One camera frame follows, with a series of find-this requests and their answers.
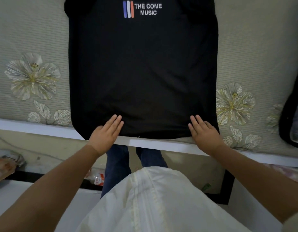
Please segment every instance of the beige floor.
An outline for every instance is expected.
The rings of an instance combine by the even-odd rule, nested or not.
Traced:
[[[86,141],[52,136],[27,134],[0,130],[0,149],[10,149],[24,156],[26,171],[46,173],[79,150]],[[136,148],[129,147],[132,172],[141,169]],[[212,186],[206,193],[218,194],[223,180],[224,169],[211,157],[177,152],[162,152],[168,166],[181,171],[196,186],[206,183]],[[101,156],[93,167],[104,169],[107,156]]]

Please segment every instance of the hand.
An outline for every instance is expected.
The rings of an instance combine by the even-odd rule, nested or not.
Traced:
[[[90,136],[87,145],[92,146],[100,155],[106,153],[117,139],[124,122],[122,116],[113,115],[104,126],[98,126]]]
[[[195,117],[190,117],[193,125],[188,124],[188,127],[198,148],[211,156],[218,147],[226,146],[215,127],[207,121],[204,122],[199,115]]]

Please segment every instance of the tricolor stripe logo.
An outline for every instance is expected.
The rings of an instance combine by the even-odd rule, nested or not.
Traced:
[[[124,18],[134,18],[134,2],[123,1]]]

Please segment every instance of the white garment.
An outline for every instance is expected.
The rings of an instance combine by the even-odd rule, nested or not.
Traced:
[[[147,167],[130,174],[105,194],[77,231],[250,230],[194,187],[181,172]]]

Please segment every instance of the pant leg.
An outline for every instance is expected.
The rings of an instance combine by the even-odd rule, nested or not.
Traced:
[[[113,144],[107,151],[105,181],[101,198],[130,174],[128,147]]]
[[[136,153],[143,167],[159,166],[168,168],[160,150],[137,147]]]

